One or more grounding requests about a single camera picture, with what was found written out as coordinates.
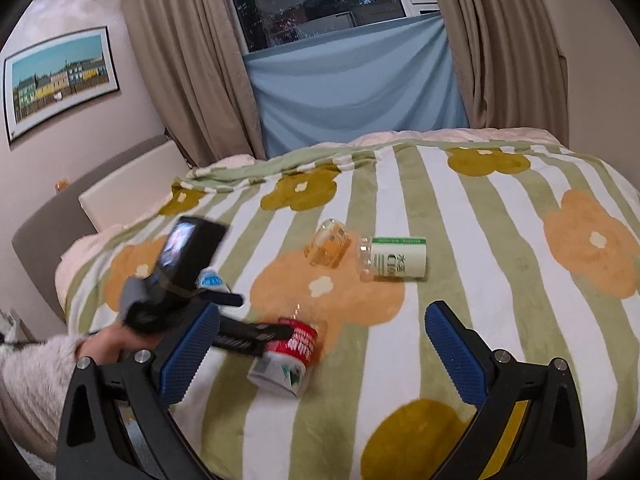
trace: person's arm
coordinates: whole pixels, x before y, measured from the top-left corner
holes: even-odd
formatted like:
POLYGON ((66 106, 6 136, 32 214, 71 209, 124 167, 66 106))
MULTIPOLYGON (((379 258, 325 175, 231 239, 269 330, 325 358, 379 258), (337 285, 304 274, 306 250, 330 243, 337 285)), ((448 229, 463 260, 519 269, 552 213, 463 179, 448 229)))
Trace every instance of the person's arm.
POLYGON ((112 364, 123 350, 153 349, 160 338, 140 337, 115 323, 92 338, 56 336, 0 356, 0 418, 24 449, 48 462, 56 456, 66 391, 79 357, 112 364))

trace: bottle with green and white label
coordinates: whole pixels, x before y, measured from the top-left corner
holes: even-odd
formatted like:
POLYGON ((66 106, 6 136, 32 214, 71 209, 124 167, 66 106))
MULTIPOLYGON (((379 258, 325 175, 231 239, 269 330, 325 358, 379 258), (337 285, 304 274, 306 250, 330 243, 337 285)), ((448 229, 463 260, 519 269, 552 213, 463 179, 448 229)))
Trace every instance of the bottle with green and white label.
POLYGON ((362 237, 358 266, 363 280, 423 278, 427 270, 427 240, 424 238, 362 237))

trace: floral blanket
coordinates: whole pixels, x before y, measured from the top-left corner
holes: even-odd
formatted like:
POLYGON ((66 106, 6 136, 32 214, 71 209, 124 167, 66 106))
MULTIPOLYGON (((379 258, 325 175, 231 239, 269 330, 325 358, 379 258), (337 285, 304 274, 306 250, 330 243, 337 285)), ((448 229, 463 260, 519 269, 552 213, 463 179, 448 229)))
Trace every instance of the floral blanket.
POLYGON ((174 417, 220 476, 428 478, 474 414, 424 335, 434 300, 518 360, 566 358, 592 477, 638 426, 640 201, 597 158, 531 142, 400 140, 196 170, 76 274, 71 328, 114 319, 124 280, 150 272, 182 214, 230 225, 212 264, 246 295, 236 316, 312 302, 327 326, 297 400, 249 383, 251 359, 209 352, 174 417), (336 269, 309 266, 302 249, 327 218, 351 237, 425 237, 427 276, 363 283, 355 244, 336 269))

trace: brown curtain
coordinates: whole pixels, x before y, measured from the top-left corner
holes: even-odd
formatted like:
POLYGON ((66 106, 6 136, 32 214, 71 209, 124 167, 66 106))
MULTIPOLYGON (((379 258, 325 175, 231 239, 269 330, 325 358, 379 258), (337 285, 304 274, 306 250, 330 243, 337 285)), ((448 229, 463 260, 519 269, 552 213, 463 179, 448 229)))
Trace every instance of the brown curtain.
POLYGON ((566 82, 542 0, 438 0, 472 128, 530 126, 568 142, 566 82))
POLYGON ((122 9, 151 99, 196 164, 265 158, 225 0, 122 0, 122 9))

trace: illuminated screen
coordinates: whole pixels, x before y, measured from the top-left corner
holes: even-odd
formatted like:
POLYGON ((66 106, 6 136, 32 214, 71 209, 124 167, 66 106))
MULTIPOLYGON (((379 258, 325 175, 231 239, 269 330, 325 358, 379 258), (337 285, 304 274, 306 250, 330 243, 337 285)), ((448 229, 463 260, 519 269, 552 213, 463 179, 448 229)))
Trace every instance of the illuminated screen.
POLYGON ((178 263, 180 260, 180 252, 195 228, 196 226, 194 224, 187 223, 178 224, 174 228, 164 245, 162 253, 160 253, 161 267, 174 267, 178 263))

